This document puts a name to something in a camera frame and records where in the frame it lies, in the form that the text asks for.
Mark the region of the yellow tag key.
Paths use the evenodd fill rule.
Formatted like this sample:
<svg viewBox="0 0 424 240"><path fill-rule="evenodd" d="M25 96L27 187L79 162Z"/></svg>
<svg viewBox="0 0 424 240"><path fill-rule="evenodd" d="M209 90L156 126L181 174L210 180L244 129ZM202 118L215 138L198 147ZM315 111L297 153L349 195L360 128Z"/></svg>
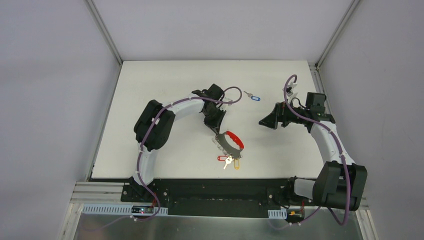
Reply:
<svg viewBox="0 0 424 240"><path fill-rule="evenodd" d="M238 158L235 158L232 162L233 162L234 169L239 170L240 169L240 160Z"/></svg>

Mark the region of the blue tag key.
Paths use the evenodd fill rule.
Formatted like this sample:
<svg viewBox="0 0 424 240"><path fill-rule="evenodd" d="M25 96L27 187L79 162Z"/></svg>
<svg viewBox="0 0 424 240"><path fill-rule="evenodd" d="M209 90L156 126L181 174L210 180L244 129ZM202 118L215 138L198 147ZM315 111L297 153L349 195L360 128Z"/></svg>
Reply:
<svg viewBox="0 0 424 240"><path fill-rule="evenodd" d="M253 95L252 93L249 93L247 91L244 91L244 93L253 101L259 102L261 100L260 97Z"/></svg>

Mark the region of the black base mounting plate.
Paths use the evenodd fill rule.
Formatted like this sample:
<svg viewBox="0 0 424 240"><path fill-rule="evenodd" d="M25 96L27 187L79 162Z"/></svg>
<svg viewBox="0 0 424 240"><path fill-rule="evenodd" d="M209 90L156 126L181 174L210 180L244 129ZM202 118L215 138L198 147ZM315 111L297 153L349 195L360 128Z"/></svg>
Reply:
<svg viewBox="0 0 424 240"><path fill-rule="evenodd" d="M169 215L266 218L269 210L311 207L312 200L294 194L293 178L157 178L147 188L130 178L122 202L152 203Z"/></svg>

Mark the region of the grey red keyring holder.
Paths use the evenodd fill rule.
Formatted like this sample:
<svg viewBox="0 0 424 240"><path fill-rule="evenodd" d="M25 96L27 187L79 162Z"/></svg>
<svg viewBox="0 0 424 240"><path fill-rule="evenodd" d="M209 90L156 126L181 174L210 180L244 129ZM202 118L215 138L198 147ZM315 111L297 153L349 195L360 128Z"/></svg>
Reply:
<svg viewBox="0 0 424 240"><path fill-rule="evenodd" d="M242 158L242 151L245 146L235 133L229 130L218 133L212 141L226 156L232 156L234 159Z"/></svg>

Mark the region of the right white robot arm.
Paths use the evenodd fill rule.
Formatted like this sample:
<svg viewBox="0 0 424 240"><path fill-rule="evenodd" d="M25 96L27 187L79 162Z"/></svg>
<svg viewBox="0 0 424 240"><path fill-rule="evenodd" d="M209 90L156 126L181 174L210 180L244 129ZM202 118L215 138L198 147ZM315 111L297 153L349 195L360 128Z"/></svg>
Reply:
<svg viewBox="0 0 424 240"><path fill-rule="evenodd" d="M305 108L277 102L270 114L258 123L277 129L290 123L306 127L315 140L323 167L315 180L293 177L284 190L284 200L296 205L303 198L319 207L356 211L360 205L368 177L363 165L358 165L347 154L338 134L335 119L325 112L327 97L323 93L309 92Z"/></svg>

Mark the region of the red tag key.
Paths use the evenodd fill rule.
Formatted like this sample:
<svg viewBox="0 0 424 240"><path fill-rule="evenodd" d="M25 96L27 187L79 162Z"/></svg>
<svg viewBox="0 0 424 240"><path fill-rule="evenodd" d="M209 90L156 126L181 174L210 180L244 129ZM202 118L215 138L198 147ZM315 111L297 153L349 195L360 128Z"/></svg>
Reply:
<svg viewBox="0 0 424 240"><path fill-rule="evenodd" d="M230 165L233 162L233 157L231 155L226 156L226 155L220 155L217 157L217 160L220 162L224 162L224 166L223 169L225 170L227 168L228 165Z"/></svg>

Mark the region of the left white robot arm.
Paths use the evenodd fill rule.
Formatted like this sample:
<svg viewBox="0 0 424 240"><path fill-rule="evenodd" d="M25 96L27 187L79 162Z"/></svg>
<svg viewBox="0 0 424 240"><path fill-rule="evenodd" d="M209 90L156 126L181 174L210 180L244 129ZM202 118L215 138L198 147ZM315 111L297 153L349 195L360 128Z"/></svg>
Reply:
<svg viewBox="0 0 424 240"><path fill-rule="evenodd" d="M129 184L133 188L134 197L143 203L152 198L153 189L149 184L154 180L153 170L158 150L168 141L177 120L202 113L203 123L218 134L226 114L223 105L234 102L226 98L225 91L216 84L208 89L194 90L186 97L170 103L162 104L155 99L149 101L133 128L138 142L138 156Z"/></svg>

